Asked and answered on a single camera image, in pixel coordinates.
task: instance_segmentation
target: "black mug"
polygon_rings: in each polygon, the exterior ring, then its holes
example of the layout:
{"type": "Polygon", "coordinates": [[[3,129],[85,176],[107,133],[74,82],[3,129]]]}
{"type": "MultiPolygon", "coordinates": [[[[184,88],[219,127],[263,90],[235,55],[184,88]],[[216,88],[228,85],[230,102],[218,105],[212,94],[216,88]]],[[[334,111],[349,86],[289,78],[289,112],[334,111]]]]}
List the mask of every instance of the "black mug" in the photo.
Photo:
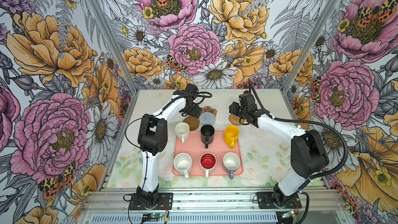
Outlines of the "black mug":
{"type": "Polygon", "coordinates": [[[214,127],[212,127],[209,124],[205,124],[200,128],[200,139],[202,143],[205,144],[205,148],[207,149],[209,147],[209,144],[211,144],[214,140],[214,127]]]}

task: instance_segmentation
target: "cup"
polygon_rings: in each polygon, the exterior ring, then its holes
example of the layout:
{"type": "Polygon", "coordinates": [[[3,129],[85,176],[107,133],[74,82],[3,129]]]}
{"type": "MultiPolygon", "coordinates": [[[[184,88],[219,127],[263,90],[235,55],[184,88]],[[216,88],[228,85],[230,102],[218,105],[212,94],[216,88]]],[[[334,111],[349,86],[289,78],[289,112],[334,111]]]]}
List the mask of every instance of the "cup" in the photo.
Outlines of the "cup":
{"type": "Polygon", "coordinates": [[[189,179],[189,173],[192,170],[192,158],[186,153],[180,153],[174,158],[174,167],[180,175],[185,176],[185,179],[189,179]]]}
{"type": "Polygon", "coordinates": [[[205,148],[207,149],[209,144],[211,144],[214,140],[214,127],[209,124],[205,124],[202,126],[202,128],[200,128],[200,133],[200,140],[205,144],[205,148]]]}
{"type": "Polygon", "coordinates": [[[231,149],[234,148],[236,141],[238,140],[239,129],[236,126],[227,126],[225,128],[224,142],[229,144],[231,149]]]}
{"type": "Polygon", "coordinates": [[[234,172],[237,170],[237,168],[240,165],[239,156],[233,152],[228,152],[222,158],[222,164],[224,166],[225,171],[228,172],[229,174],[229,179],[233,179],[234,172]]]}
{"type": "Polygon", "coordinates": [[[209,178],[209,174],[216,168],[217,159],[212,153],[205,153],[200,158],[200,167],[205,172],[205,177],[209,178]]]}
{"type": "Polygon", "coordinates": [[[187,123],[178,123],[176,125],[175,131],[177,133],[177,137],[181,139],[182,143],[185,143],[185,140],[189,138],[189,125],[187,123]]]}

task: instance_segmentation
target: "floral tablecloth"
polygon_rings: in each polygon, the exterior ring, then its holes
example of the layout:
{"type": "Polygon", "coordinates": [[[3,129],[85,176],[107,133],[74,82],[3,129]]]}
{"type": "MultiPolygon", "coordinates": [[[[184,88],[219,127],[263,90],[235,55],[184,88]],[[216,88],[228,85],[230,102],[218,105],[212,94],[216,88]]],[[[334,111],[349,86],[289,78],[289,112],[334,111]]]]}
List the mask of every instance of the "floral tablecloth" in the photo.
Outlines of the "floral tablecloth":
{"type": "MultiPolygon", "coordinates": [[[[207,89],[213,94],[200,105],[211,106],[217,110],[216,130],[223,130],[230,125],[228,107],[232,101],[238,102],[238,96],[244,90],[207,89]]],[[[142,117],[145,113],[153,113],[167,103],[174,90],[141,90],[135,105],[131,121],[142,117]]],[[[281,118],[291,118],[282,95],[278,89],[259,89],[257,93],[265,108],[281,118]]],[[[184,117],[178,114],[168,121],[168,143],[160,156],[158,180],[160,188],[202,188],[202,187],[272,187],[284,178],[290,168],[290,145],[267,131],[252,125],[238,126],[239,144],[243,173],[230,180],[226,176],[178,177],[173,174],[174,148],[176,135],[174,128],[184,117]]],[[[127,136],[132,142],[137,142],[140,122],[133,123],[127,136]]],[[[116,162],[107,188],[136,188],[141,181],[142,154],[126,139],[122,141],[116,162]]],[[[323,185],[322,181],[314,180],[310,185],[323,185]]]]}

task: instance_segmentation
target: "pink flower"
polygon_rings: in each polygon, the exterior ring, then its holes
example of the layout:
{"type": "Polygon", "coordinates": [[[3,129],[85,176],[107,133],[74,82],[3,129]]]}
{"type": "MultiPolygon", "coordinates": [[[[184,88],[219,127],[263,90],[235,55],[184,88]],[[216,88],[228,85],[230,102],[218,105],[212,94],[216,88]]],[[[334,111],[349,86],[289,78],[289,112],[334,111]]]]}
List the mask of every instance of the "pink flower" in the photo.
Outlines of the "pink flower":
{"type": "Polygon", "coordinates": [[[185,25],[168,39],[170,55],[177,63],[187,67],[185,72],[197,74],[198,69],[209,63],[216,63],[220,58],[218,37],[212,31],[200,25],[185,25]]]}
{"type": "Polygon", "coordinates": [[[321,77],[321,101],[315,104],[316,113],[340,122],[344,130],[361,127],[376,111],[379,101],[374,80],[371,69],[359,61],[333,62],[321,77]]]}
{"type": "Polygon", "coordinates": [[[17,98],[7,87],[0,85],[0,152],[8,144],[12,133],[12,123],[20,111],[17,98]]]}
{"type": "Polygon", "coordinates": [[[386,0],[353,0],[340,15],[340,24],[349,24],[341,27],[334,40],[336,51],[345,54],[351,59],[361,59],[371,63],[385,56],[398,45],[398,14],[394,14],[386,22],[376,21],[366,27],[358,26],[358,9],[370,7],[374,9],[386,0]]]}
{"type": "MultiPolygon", "coordinates": [[[[135,4],[137,10],[142,11],[146,7],[152,8],[151,0],[136,0],[138,3],[135,4]]],[[[152,27],[159,31],[165,32],[169,29],[177,29],[186,23],[191,23],[196,15],[197,0],[175,0],[174,7],[165,6],[164,9],[168,9],[170,13],[162,12],[155,14],[153,17],[148,19],[148,22],[152,27]]]]}
{"type": "Polygon", "coordinates": [[[11,171],[41,182],[56,178],[72,163],[79,169],[86,162],[86,133],[90,113],[77,99],[56,93],[25,109],[15,125],[11,171]]]}

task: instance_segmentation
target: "pink tray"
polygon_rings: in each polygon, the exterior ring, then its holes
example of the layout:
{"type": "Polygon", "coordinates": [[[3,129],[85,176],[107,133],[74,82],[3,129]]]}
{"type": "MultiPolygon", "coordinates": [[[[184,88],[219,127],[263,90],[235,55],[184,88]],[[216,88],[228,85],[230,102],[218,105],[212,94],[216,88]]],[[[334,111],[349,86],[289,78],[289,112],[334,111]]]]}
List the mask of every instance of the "pink tray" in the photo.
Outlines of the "pink tray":
{"type": "MultiPolygon", "coordinates": [[[[234,172],[234,175],[240,175],[243,172],[242,167],[242,158],[240,155],[239,141],[236,141],[235,147],[231,149],[229,144],[224,142],[224,134],[223,130],[215,131],[214,133],[214,141],[209,144],[208,149],[205,148],[205,144],[200,140],[200,131],[191,131],[189,134],[189,138],[185,141],[185,144],[181,142],[181,139],[176,139],[176,150],[174,151],[174,157],[176,157],[180,153],[187,153],[192,158],[192,170],[189,173],[190,176],[193,177],[204,177],[205,173],[202,171],[200,167],[200,158],[205,153],[212,153],[217,159],[216,168],[210,174],[210,176],[226,176],[228,173],[222,167],[222,158],[228,152],[234,152],[240,158],[240,165],[238,169],[234,172]]],[[[176,176],[181,176],[176,168],[173,167],[173,173],[176,176]]]]}

